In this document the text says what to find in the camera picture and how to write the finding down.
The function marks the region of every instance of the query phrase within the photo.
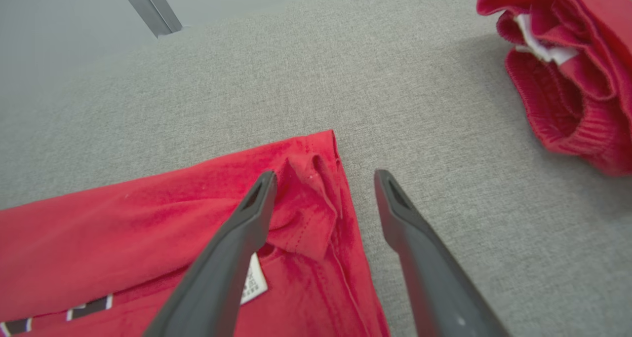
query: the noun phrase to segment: white trim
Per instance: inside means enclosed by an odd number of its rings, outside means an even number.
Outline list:
[[[2,330],[2,333],[4,333],[4,337],[11,337],[9,328],[6,327],[5,323],[0,323],[0,330]]]
[[[108,299],[106,300],[106,310],[109,310],[110,308],[112,308],[112,300],[114,297],[115,297],[114,294],[108,295]]]
[[[558,66],[577,56],[579,52],[573,47],[551,47],[546,48],[535,38],[531,31],[531,15],[520,14],[514,18],[522,31],[522,36],[526,46],[519,45],[515,49],[519,52],[531,52],[537,58],[545,62],[554,61]]]

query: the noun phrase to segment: red garment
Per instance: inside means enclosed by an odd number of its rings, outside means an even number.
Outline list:
[[[241,306],[235,335],[388,336],[332,131],[0,211],[0,321],[34,317],[33,337],[140,336],[267,170],[268,290]],[[112,293],[108,310],[66,321]]]
[[[632,174],[632,1],[478,0],[476,8],[504,11],[498,33],[520,45],[506,69],[544,146],[609,175]]]

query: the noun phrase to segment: red t-shirt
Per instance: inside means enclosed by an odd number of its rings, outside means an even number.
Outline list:
[[[235,335],[389,335],[332,131],[0,211],[2,330],[140,336],[267,170],[268,290],[240,307]]]

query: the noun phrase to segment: clothing label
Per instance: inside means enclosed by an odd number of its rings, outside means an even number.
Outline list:
[[[250,256],[250,266],[248,267],[248,274],[246,274],[246,283],[244,283],[243,293],[241,294],[241,305],[251,301],[266,290],[268,290],[266,277],[264,277],[264,272],[261,271],[259,258],[257,258],[257,252],[255,252]]]

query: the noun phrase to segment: gray table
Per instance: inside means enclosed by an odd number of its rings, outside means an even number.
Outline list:
[[[0,207],[333,128],[394,336],[414,334],[388,168],[517,336],[632,333],[632,181],[543,150],[475,0],[294,0],[0,108]]]

